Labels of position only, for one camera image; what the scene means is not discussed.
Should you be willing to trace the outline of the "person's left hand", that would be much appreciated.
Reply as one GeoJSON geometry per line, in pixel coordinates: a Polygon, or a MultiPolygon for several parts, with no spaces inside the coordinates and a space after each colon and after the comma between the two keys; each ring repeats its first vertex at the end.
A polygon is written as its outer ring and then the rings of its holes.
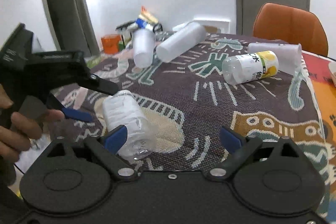
{"type": "Polygon", "coordinates": [[[59,110],[47,110],[42,118],[41,122],[37,122],[19,112],[11,114],[10,120],[14,129],[11,130],[1,126],[1,157],[4,160],[10,163],[17,162],[21,152],[30,149],[30,140],[41,138],[45,123],[60,121],[65,116],[59,110]]]}

